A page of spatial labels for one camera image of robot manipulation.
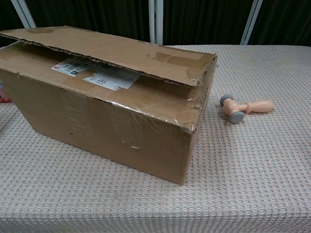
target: white tablecloth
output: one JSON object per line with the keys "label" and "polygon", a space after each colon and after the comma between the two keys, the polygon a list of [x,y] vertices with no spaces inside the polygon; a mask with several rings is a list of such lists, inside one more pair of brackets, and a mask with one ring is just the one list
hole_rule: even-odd
{"label": "white tablecloth", "polygon": [[[217,52],[212,92],[179,186],[36,133],[0,104],[0,232],[311,231],[311,48]],[[219,106],[271,99],[229,124]]]}

